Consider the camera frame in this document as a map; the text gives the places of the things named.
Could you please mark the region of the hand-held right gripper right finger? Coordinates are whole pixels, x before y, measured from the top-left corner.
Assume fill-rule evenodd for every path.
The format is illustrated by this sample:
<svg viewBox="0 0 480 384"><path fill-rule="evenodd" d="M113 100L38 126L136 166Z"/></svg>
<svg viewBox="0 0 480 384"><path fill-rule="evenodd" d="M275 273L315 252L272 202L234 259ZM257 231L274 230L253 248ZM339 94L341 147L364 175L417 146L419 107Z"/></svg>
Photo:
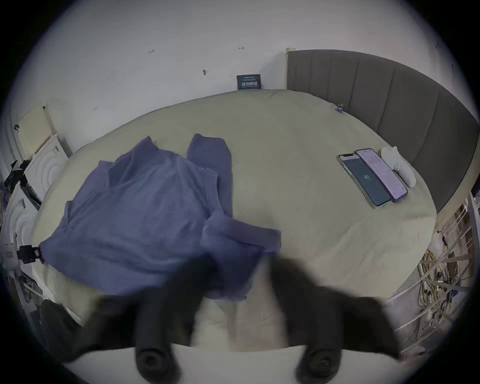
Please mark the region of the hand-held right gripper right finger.
<svg viewBox="0 0 480 384"><path fill-rule="evenodd" d="M287 258L272 261L269 276L288 345L305 346L295 371L297 382L330 382L339 371L343 350L401 359L398 338L376 298L317 285Z"/></svg>

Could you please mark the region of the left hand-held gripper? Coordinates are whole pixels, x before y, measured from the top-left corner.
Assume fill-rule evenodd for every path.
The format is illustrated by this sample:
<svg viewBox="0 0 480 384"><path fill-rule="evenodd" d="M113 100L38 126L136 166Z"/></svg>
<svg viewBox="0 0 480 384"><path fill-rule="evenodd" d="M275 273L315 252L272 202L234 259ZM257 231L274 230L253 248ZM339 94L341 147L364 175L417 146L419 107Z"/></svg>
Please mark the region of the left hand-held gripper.
<svg viewBox="0 0 480 384"><path fill-rule="evenodd" d="M1 261L4 269L17 269L19 267L19 260L24 264L34 263L37 260L42 264L45 263L39 247L22 245L17 250L15 244L1 245Z"/></svg>

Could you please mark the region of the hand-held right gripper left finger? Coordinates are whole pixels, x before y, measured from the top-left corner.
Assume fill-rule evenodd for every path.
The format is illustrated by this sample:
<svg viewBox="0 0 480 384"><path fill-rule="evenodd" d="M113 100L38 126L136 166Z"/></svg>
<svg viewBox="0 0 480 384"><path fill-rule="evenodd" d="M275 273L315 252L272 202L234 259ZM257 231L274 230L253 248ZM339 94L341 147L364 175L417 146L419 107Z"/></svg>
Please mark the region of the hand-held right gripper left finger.
<svg viewBox="0 0 480 384"><path fill-rule="evenodd" d="M94 351L134 348L146 381L178 381L171 345L191 344L195 315L217 276L216 262L200 256L183 263L161 286L128 296L104 296L75 333L68 362Z"/></svg>

